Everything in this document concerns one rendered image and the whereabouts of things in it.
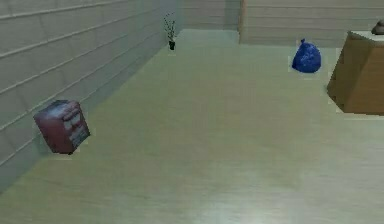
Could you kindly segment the thin house plant black pot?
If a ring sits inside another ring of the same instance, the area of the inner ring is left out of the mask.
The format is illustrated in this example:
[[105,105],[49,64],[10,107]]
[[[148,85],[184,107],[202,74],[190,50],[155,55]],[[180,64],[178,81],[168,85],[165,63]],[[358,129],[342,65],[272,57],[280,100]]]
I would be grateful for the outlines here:
[[164,30],[168,38],[169,49],[174,51],[176,46],[176,21],[172,19],[172,13],[168,13],[164,17]]

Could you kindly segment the blue tied bag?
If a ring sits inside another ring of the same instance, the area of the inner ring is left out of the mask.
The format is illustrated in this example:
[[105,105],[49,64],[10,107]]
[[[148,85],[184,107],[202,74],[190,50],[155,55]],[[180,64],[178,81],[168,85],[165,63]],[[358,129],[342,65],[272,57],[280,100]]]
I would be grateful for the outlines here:
[[292,68],[301,73],[315,73],[322,65],[321,53],[313,44],[305,39],[300,40],[300,45],[292,60]]

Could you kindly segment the dark red box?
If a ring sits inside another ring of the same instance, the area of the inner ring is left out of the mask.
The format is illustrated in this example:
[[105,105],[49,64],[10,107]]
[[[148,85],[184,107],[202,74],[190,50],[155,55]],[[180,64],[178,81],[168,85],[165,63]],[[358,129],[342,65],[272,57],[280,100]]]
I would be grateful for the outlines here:
[[80,103],[56,100],[33,116],[53,153],[73,154],[91,135]]

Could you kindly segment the brown wooden cabinet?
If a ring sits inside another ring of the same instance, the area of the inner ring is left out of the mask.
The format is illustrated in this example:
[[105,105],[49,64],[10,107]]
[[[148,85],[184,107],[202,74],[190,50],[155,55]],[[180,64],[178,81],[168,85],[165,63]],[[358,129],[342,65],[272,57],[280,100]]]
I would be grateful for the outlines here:
[[384,36],[349,31],[327,93],[345,113],[384,116]]

